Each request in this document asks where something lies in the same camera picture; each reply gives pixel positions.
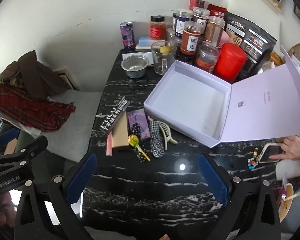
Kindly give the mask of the bystander hand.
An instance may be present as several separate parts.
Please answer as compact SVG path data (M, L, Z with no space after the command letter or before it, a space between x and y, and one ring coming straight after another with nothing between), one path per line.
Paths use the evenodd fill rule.
M290 136L280 144L283 153L271 155L269 158L274 160L296 160L300 161L300 137Z

